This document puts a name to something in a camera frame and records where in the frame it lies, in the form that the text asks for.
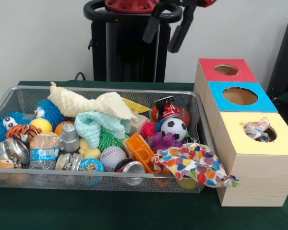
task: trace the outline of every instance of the tiger toy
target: tiger toy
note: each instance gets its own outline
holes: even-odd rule
[[[30,142],[41,132],[41,128],[36,128],[33,125],[16,125],[6,133],[6,138],[16,137],[22,142]]]

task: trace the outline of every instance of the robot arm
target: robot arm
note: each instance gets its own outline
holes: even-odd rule
[[[146,29],[143,33],[143,41],[151,43],[160,24],[160,14],[169,4],[183,6],[183,19],[181,24],[176,27],[175,32],[168,44],[170,53],[177,53],[193,21],[193,14],[197,6],[208,7],[215,3],[216,0],[160,0],[149,18]]]

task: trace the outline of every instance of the light blue cloth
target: light blue cloth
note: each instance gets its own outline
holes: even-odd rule
[[[92,149],[99,146],[100,131],[106,131],[117,139],[124,139],[125,133],[130,133],[130,120],[118,118],[100,112],[79,113],[75,120],[75,128],[79,136],[83,137]]]

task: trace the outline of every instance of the black cable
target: black cable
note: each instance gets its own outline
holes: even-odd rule
[[[77,75],[76,75],[76,77],[75,77],[75,80],[78,79],[78,76],[79,76],[79,75],[82,76],[82,79],[83,79],[84,81],[86,80],[86,79],[85,79],[85,76],[84,76],[84,74],[83,74],[82,72],[77,73]]]

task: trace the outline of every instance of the orange plastic block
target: orange plastic block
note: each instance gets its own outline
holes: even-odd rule
[[[154,170],[154,164],[152,162],[154,153],[151,151],[146,141],[138,133],[135,133],[130,138],[125,140],[124,144],[127,151],[133,155],[137,161],[144,165],[148,173],[170,174],[169,171]]]

